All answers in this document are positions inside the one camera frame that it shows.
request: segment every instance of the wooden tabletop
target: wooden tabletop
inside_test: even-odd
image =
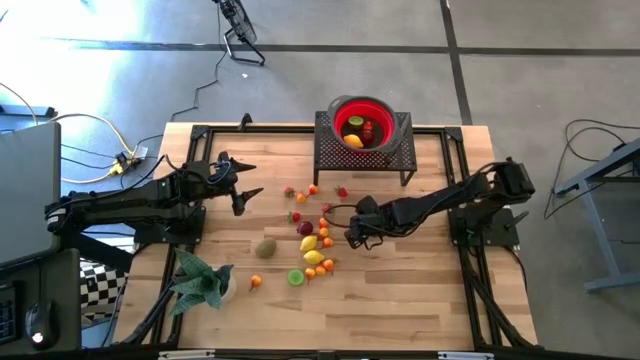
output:
[[[160,154],[173,163],[186,158],[193,123],[169,123]],[[485,126],[464,126],[471,172],[494,160]],[[202,243],[195,253],[214,268],[234,264],[238,290],[220,310],[198,305],[184,316],[180,347],[243,349],[340,350],[468,350],[472,349],[469,319],[457,250],[450,244],[443,213],[433,215],[413,235],[386,239],[367,251],[353,250],[343,229],[329,228],[335,247],[325,256],[336,260],[334,276],[292,287],[289,270],[306,267],[299,251],[301,237],[287,223],[289,211],[317,224],[325,203],[340,203],[333,187],[349,191],[343,203],[373,195],[379,203],[402,196],[420,196],[446,186],[439,141],[416,135],[418,172],[406,188],[394,172],[321,172],[320,193],[304,204],[283,196],[285,186],[306,190],[312,182],[312,134],[219,134],[212,159],[228,151],[236,160],[257,165],[239,175],[238,190],[264,187],[235,217],[228,197],[205,201],[207,218]],[[170,172],[166,164],[156,177]],[[335,221],[348,223],[352,209],[339,209]],[[259,259],[255,247],[274,239],[271,259]],[[136,256],[124,294],[115,340],[131,334],[158,296],[167,245],[149,246]],[[522,273],[512,254],[488,248],[495,299],[511,322],[536,343]],[[249,292],[249,279],[264,283]],[[483,333],[489,338],[486,315],[479,306]],[[169,333],[165,321],[163,338]]]

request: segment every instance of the artificial plant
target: artificial plant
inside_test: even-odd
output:
[[[176,301],[169,314],[171,316],[182,314],[203,302],[212,308],[219,309],[222,304],[222,295],[229,288],[233,265],[224,265],[218,270],[213,270],[192,253],[180,249],[175,251],[180,261],[180,270],[174,276],[176,285],[171,287],[171,290],[182,294],[182,297]]]

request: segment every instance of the lime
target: lime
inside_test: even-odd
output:
[[[298,269],[289,271],[287,280],[291,286],[300,286],[304,283],[304,274]]]
[[[349,118],[349,125],[351,125],[355,130],[359,130],[362,127],[362,124],[364,124],[364,119],[360,116],[352,116]]]

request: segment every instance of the gray floor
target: gray floor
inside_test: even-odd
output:
[[[19,2],[0,23],[0,78],[31,103],[61,113],[108,117],[130,144],[161,133],[171,113],[191,104],[193,90],[213,77],[219,52],[72,50],[38,36],[98,40],[216,43],[215,7],[206,0],[59,0],[37,10]],[[450,0],[458,44],[466,47],[640,47],[634,0]],[[446,46],[437,0],[246,0],[261,44]],[[29,39],[27,48],[24,39]],[[448,54],[265,53],[265,68],[226,59],[220,84],[201,92],[199,111],[176,121],[310,122],[341,94],[369,94],[422,124],[460,124]],[[490,127],[498,157],[523,161],[538,192],[519,209],[529,299],[540,344],[555,350],[640,356],[640,287],[587,295],[585,281],[604,276],[604,261],[580,201],[544,221],[542,211],[564,125],[592,118],[640,126],[638,57],[462,56],[474,124]],[[0,93],[0,101],[9,99]],[[63,141],[108,154],[120,150],[103,124],[65,120]],[[625,140],[640,132],[618,131]],[[149,143],[152,151],[158,142]],[[616,146],[604,133],[576,142],[602,157]],[[65,150],[75,159],[100,159]],[[588,163],[569,157],[562,176]],[[74,178],[100,170],[64,164]],[[137,179],[125,178],[125,184]],[[70,189],[106,190],[118,179]],[[620,250],[624,267],[637,267],[640,246]]]

